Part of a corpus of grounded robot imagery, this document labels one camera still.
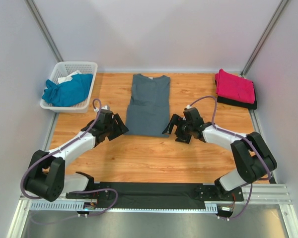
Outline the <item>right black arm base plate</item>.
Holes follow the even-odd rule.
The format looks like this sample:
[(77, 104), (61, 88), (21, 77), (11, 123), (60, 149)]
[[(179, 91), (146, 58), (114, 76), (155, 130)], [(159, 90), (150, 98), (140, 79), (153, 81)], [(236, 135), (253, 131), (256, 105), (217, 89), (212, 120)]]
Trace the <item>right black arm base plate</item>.
[(199, 184), (193, 189), (195, 198), (201, 201), (243, 201), (244, 196), (241, 187), (226, 191), (215, 185)]

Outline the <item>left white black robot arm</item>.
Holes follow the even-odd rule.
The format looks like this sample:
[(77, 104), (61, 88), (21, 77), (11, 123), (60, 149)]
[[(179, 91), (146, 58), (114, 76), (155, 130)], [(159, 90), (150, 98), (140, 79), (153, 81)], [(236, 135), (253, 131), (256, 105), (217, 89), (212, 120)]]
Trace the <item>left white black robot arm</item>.
[(63, 193), (77, 192), (83, 199), (94, 195), (93, 178), (81, 172), (65, 174), (66, 167), (83, 153), (95, 148), (105, 139), (113, 140), (129, 130), (118, 114), (101, 109), (96, 119), (90, 121), (65, 144), (47, 152), (36, 151), (20, 187), (30, 199), (43, 198), (55, 201)]

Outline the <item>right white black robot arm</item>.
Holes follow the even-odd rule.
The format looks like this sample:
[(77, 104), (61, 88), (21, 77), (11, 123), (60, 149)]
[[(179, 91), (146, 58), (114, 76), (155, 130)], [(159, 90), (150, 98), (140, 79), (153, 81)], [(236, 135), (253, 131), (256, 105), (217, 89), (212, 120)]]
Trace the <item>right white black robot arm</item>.
[(261, 134), (237, 133), (219, 127), (214, 122), (204, 122), (198, 110), (185, 109), (184, 116), (173, 114), (163, 134), (171, 134), (176, 127), (176, 141), (190, 143), (195, 138), (232, 152), (235, 169), (215, 180), (214, 195), (227, 199), (232, 190), (258, 180), (269, 180), (277, 162)]

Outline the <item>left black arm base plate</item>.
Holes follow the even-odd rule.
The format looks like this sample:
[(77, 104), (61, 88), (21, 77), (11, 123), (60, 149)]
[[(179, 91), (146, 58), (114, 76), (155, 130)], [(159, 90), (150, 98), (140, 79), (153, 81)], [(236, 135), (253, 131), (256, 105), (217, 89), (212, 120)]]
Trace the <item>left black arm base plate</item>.
[(97, 184), (94, 187), (88, 187), (84, 191), (89, 191), (89, 193), (66, 193), (65, 197), (67, 199), (100, 199), (100, 200), (109, 200), (115, 198), (115, 192), (113, 191), (98, 191), (98, 192), (90, 192), (92, 190), (100, 190), (104, 188), (110, 188), (109, 186), (105, 185), (102, 186)]

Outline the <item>grey-blue t-shirt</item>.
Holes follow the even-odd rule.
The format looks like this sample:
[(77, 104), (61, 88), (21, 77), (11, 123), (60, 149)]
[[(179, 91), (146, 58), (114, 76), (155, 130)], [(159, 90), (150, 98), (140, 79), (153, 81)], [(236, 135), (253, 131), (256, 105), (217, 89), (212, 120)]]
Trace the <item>grey-blue t-shirt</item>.
[(170, 119), (170, 77), (133, 75), (131, 98), (127, 107), (127, 135), (168, 137), (163, 134)]

